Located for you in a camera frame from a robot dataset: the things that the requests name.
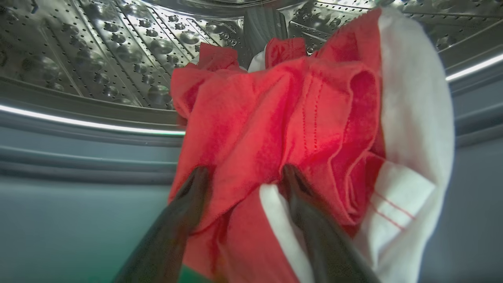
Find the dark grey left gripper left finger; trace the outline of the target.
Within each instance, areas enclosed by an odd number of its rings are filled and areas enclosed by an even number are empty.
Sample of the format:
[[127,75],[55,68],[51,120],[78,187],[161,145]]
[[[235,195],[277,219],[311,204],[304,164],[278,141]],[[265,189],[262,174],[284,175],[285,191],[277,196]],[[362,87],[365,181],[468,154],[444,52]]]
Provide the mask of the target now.
[[196,167],[160,213],[123,267],[115,283],[176,283],[187,239],[199,225],[209,187],[209,171]]

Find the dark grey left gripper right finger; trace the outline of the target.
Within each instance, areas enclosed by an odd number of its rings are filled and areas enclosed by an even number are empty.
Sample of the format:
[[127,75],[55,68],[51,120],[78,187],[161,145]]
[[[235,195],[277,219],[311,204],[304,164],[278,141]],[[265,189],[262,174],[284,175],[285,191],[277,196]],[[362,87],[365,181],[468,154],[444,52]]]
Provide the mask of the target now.
[[288,211],[307,246],[316,283],[378,283],[342,227],[327,213],[325,203],[294,165],[283,167],[282,185]]

